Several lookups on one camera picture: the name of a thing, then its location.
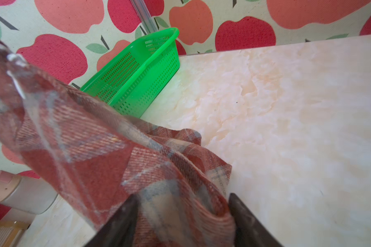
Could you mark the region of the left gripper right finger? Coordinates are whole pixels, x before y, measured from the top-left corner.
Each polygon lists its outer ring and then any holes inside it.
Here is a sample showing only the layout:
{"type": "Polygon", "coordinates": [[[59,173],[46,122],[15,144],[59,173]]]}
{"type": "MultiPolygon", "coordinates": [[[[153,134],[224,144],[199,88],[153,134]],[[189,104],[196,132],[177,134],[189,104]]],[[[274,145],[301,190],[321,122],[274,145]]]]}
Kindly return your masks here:
{"type": "Polygon", "coordinates": [[[235,247],[283,247],[235,193],[228,205],[237,227],[235,247]]]}

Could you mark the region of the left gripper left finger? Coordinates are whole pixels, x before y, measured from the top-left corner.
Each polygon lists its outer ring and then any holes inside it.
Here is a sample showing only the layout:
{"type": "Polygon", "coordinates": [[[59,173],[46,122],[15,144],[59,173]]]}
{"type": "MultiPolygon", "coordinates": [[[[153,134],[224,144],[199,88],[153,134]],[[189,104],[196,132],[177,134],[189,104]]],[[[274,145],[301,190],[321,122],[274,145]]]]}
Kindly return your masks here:
{"type": "Polygon", "coordinates": [[[138,196],[130,195],[85,247],[132,247],[138,209],[138,196]]]}

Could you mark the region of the red plaid skirt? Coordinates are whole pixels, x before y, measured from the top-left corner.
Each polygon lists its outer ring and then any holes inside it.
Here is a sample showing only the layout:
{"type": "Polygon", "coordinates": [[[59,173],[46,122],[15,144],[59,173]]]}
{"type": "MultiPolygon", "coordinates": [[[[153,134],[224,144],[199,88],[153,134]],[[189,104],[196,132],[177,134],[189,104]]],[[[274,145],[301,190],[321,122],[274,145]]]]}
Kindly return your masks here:
{"type": "Polygon", "coordinates": [[[192,129],[118,114],[0,41],[0,142],[95,229],[130,195],[135,247],[231,247],[231,165],[192,129]]]}

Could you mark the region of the green plastic basket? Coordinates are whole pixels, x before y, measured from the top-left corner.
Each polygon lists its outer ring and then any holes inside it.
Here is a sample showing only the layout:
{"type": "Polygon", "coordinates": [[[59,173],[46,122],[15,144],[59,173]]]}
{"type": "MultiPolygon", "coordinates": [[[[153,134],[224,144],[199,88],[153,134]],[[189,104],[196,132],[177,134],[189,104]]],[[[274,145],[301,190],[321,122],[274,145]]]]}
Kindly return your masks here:
{"type": "Polygon", "coordinates": [[[101,68],[81,91],[140,118],[180,68],[177,28],[143,36],[101,68]]]}

